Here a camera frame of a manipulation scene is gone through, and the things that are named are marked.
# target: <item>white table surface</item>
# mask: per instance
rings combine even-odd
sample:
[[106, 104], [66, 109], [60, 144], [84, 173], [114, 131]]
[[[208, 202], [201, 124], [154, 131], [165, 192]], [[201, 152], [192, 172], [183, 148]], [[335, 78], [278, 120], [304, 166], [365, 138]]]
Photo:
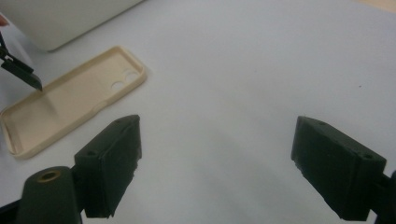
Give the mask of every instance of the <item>white table surface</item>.
[[[35, 172], [72, 166], [130, 114], [141, 117], [135, 178], [113, 218], [84, 223], [345, 223], [290, 159], [299, 115], [385, 157], [386, 175], [396, 170], [396, 14], [350, 0], [148, 0], [53, 52], [12, 25], [2, 32], [44, 84], [115, 45], [148, 79], [30, 160], [16, 161], [2, 135], [0, 205]], [[1, 109], [32, 91], [0, 78]]]

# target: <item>phone case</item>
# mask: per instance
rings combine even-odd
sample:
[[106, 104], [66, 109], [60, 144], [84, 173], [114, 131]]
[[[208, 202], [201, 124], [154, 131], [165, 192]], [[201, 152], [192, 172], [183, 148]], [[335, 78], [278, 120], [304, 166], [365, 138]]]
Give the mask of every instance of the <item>phone case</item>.
[[34, 156], [145, 79], [136, 57], [122, 47], [109, 49], [1, 113], [9, 152], [19, 159]]

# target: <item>screw hole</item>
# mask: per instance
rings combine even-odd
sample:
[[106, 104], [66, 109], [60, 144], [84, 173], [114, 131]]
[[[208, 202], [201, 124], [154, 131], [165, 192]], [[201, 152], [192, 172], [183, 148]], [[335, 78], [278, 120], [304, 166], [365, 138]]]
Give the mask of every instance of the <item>screw hole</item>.
[[37, 182], [39, 183], [47, 183], [50, 182], [56, 178], [58, 178], [61, 175], [61, 172], [59, 171], [48, 171], [41, 175], [38, 179]]

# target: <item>white box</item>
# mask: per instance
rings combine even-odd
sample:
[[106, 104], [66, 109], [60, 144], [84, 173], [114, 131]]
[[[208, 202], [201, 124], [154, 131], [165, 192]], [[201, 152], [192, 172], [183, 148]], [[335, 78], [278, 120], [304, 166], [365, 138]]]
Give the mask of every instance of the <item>white box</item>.
[[1, 0], [0, 11], [40, 49], [52, 50], [142, 0]]

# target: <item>beige phone case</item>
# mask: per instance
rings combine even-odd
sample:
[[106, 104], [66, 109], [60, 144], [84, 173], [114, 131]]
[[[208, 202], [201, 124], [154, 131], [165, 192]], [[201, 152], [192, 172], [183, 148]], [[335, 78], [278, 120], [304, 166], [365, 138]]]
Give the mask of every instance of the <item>beige phone case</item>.
[[34, 156], [146, 79], [132, 54], [114, 47], [6, 108], [0, 122], [8, 150]]
[[396, 0], [359, 0], [367, 5], [396, 13]]

